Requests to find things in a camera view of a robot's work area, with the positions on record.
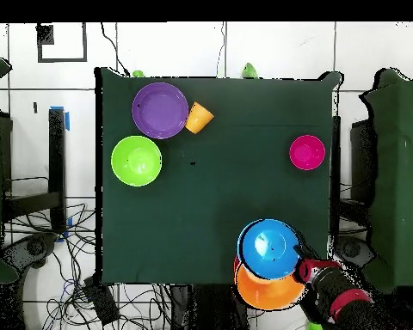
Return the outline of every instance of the cup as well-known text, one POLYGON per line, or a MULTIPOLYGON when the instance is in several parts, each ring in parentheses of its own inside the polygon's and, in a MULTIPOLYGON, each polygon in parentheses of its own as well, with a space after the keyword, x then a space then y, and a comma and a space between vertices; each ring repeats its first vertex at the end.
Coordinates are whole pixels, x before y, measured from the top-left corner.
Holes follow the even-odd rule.
POLYGON ((214 118, 208 110, 201 104, 195 102, 189 112, 187 124, 185 127, 194 134, 197 134, 214 118))

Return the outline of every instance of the orange plate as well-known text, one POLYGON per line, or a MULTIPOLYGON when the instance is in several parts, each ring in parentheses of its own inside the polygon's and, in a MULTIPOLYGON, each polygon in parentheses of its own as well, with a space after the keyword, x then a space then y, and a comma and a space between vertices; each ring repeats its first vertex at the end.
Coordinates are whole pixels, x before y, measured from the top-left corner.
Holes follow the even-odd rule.
POLYGON ((234 280, 240 296, 256 309, 284 309, 295 303, 303 293, 305 286, 296 282, 290 274, 281 279, 269 280, 268 284, 256 282, 248 274, 242 263, 237 268, 234 280))

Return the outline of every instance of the purple bowl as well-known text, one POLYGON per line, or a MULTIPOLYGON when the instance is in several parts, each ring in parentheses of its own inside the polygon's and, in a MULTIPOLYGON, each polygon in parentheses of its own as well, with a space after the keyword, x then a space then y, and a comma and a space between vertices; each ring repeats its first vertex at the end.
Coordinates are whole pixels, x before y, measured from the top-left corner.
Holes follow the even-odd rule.
POLYGON ((132 116, 136 126, 146 136, 156 139, 173 137, 187 123, 187 99, 173 85, 150 83, 134 97, 132 116))

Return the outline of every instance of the lime green bowl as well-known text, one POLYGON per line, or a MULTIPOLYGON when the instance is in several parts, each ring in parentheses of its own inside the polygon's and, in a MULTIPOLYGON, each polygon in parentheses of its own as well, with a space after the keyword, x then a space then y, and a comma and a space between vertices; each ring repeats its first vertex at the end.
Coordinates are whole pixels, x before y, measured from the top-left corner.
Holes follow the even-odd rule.
POLYGON ((116 144, 111 158, 114 175, 129 186, 144 186, 161 171, 161 151, 147 137, 125 137, 116 144))

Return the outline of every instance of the pink bowl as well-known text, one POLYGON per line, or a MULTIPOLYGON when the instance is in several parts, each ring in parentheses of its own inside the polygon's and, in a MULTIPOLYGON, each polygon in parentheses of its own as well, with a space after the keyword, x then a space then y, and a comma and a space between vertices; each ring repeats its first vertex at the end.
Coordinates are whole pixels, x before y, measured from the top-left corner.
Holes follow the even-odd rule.
POLYGON ((310 135, 298 137, 289 149, 293 165, 306 171, 317 168, 323 162, 325 154, 323 142, 310 135))

